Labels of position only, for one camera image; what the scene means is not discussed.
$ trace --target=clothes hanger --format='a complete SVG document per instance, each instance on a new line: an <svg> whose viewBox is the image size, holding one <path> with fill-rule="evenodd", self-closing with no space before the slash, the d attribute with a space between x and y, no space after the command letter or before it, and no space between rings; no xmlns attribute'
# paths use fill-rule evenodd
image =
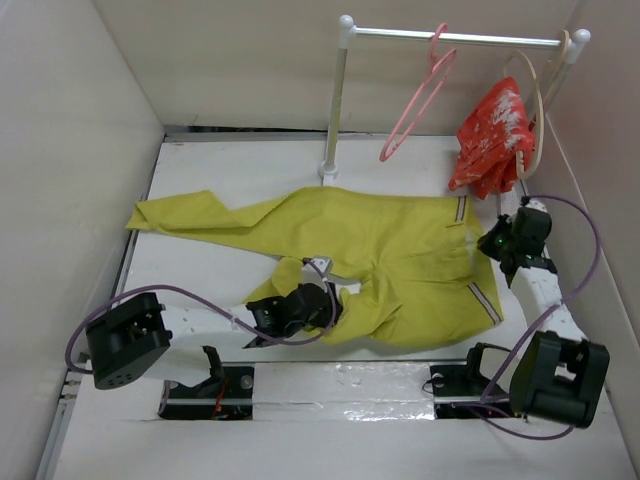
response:
<svg viewBox="0 0 640 480"><path fill-rule="evenodd" d="M547 65L545 66L542 72L542 78L550 78L549 75L554 74L560 68L567 54L567 50L569 48L569 42L571 38L569 35L569 32L567 30L561 30L560 33L558 34L558 37L561 42L558 55L556 55L555 59L547 63ZM530 128L533 127L536 146L535 146L535 153L531 160L531 164L529 165L529 168L527 168L526 170L524 168L523 152L522 151L516 152L516 172L518 174L518 178L520 180L526 180L527 178L530 178L535 173L538 166L540 165L540 159L542 157L542 146L544 144L543 105L547 97L546 95L544 99L542 97L542 93L540 91L540 80L536 75L536 72L535 72L535 69L533 68L533 64L531 63L531 60L529 60L529 57L527 57L520 50L514 50L513 52L511 52L511 54L509 54L509 56L505 60L505 63L502 69L503 75L505 77L508 76L507 67L509 66L509 63L511 62L511 60L513 60L514 58L517 58L524 64L524 66L526 67L527 73L529 73L529 79L531 80L533 85L532 95L534 99L535 113L529 125L530 125Z"/></svg>
<svg viewBox="0 0 640 480"><path fill-rule="evenodd" d="M536 120L543 119L542 121L535 121L533 132L535 135L535 152L533 154L533 158L531 159L531 164L529 168L525 170L524 168L524 152L522 150L516 151L516 172L518 173L518 178L520 180L526 180L531 177L540 165L540 158L542 156L542 145L544 142L544 111L542 110L542 93L540 92L540 83L538 81L538 77L536 75L536 71L533 68L533 64L529 57L527 57L520 50L512 51L507 59L504 62L504 66L502 67L502 74L504 77L508 77L507 73L509 64L513 59L518 59L520 62L526 67L525 70L528 73L529 79L533 85L532 95L534 99L534 117Z"/></svg>
<svg viewBox="0 0 640 480"><path fill-rule="evenodd" d="M386 162L389 159L389 157L391 157L391 155L393 155L393 153L398 149L398 147L402 144L402 142L404 142L405 139L411 134L415 126L423 117L425 111L427 110L427 107L429 106L431 101L434 99L434 97L436 96L436 94L444 84L445 80L447 79L447 75L449 75L449 70L451 70L451 65L453 64L453 60L456 57L457 50L455 48L449 50L440 59L438 59L438 55L435 53L435 48L436 48L436 45L438 44L438 38L440 37L441 33L446 31L447 31L447 24L442 23L436 29L435 33L433 34L433 37L431 38L431 47L429 48L429 71L427 72L426 77L424 78L424 80L416 90L416 93L413 94L413 97L409 101L409 104L404 109L404 112L402 112L402 115L398 119L398 122L396 123L395 127L393 127L393 130L391 131L389 138L387 138L387 141L382 147L382 151L380 152L381 162ZM416 114L413 121L409 124L407 129L400 136L400 139L393 146L391 146L393 139L396 137L396 135L398 135L398 130L400 130L400 127L409 116L409 113L411 113L411 110L413 110L413 107L415 107L418 101L418 98L422 95L422 92L427 88L427 86L429 85L431 80L433 80L435 75L445 67L446 67L446 70L444 72L444 75L442 76L440 81L437 83L437 85L433 88L433 91L431 92L429 97L425 100L424 104Z"/></svg>

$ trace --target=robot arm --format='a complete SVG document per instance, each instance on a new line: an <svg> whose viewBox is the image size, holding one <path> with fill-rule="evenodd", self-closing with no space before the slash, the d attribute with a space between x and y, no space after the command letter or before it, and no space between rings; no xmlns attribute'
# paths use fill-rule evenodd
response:
<svg viewBox="0 0 640 480"><path fill-rule="evenodd" d="M264 336L286 339L301 330L326 328L342 313L335 285L323 280L330 268L328 258L316 257L303 266L303 283L286 297L238 305L222 312L226 315L164 306L155 293L131 298L87 326L96 388L118 388L141 376L193 387L220 374L214 345L259 348L272 345ZM239 328L239 322L263 336Z"/></svg>
<svg viewBox="0 0 640 480"><path fill-rule="evenodd" d="M520 302L529 327L561 300L556 267L545 257L545 241L550 232L551 217L544 204L524 197L516 214L499 216L496 225L478 240L478 249L500 262L500 270ZM604 346L589 342L573 322L553 322L554 315L562 315L563 310L568 313L565 306L558 308L533 334L519 361L502 375L498 384L501 388L491 396L508 397L516 413L586 428L595 415L609 352ZM502 364L495 361L495 356L492 366L487 367L483 361L488 357L484 354L492 348L477 344L469 351L462 377L472 396L485 389L488 378ZM504 359L509 350L502 350Z"/></svg>

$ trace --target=red wire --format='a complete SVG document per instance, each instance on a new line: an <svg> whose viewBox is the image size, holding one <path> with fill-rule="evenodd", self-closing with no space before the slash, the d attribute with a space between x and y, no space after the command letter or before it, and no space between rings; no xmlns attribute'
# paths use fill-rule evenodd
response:
<svg viewBox="0 0 640 480"><path fill-rule="evenodd" d="M224 391L227 389L228 383L229 383L229 379L226 378L224 380L224 383L222 384L222 389L220 390L220 393L216 397L216 406L213 409L213 416L211 417L212 419L216 417L216 415L220 412L220 410L222 410L222 407L220 406L220 402L222 401L222 397L224 397Z"/></svg>

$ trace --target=reflective stripe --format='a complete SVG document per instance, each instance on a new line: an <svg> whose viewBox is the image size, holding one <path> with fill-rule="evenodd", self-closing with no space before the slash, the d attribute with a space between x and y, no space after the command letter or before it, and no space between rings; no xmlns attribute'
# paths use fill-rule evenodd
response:
<svg viewBox="0 0 640 480"><path fill-rule="evenodd" d="M502 322L502 318L500 318L500 314L495 308L493 308L493 305L491 305L491 302L487 299L487 297L484 296L484 293L482 293L480 287L478 287L478 285L476 285L475 283L472 283L471 285L469 285L469 290L471 290L471 293L473 293L473 295L478 299L478 301L487 311L487 314L491 317L491 320L493 320L493 324L499 325Z"/></svg>
<svg viewBox="0 0 640 480"><path fill-rule="evenodd" d="M467 207L467 197L458 197L458 209L456 210L456 222L461 222L464 219L464 211Z"/></svg>

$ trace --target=metal rod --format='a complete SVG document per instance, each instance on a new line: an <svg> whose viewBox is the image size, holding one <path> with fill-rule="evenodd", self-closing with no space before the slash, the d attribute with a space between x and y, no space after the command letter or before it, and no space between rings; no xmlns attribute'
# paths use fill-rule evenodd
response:
<svg viewBox="0 0 640 480"><path fill-rule="evenodd" d="M569 70L571 70L573 64L578 61L578 57L582 53L582 49L587 43L589 43L589 40L591 40L591 33L589 30L580 29L571 35L571 43L569 44L566 58L563 59L562 65L557 70L553 78L550 79L548 86L546 86L545 90L542 92L542 108L545 112L548 111L551 103L556 97L556 94L560 91L560 87L564 83L565 78L567 78Z"/></svg>
<svg viewBox="0 0 640 480"><path fill-rule="evenodd" d="M377 38L399 38L405 40L429 41L435 32L420 32L413 30L389 30L384 28L354 27L356 36ZM544 38L496 37L492 35L467 35L464 33L443 33L438 38L442 43L458 45L486 45L500 47L535 48L554 50L560 46L560 40Z"/></svg>
<svg viewBox="0 0 640 480"><path fill-rule="evenodd" d="M333 97L331 99L331 116L327 132L327 150L322 170L325 174L331 174L334 170L336 159L336 144L338 143L338 129L340 127L340 109L342 107L342 88L344 86L344 72L347 66L347 49L338 49L336 73L333 81Z"/></svg>

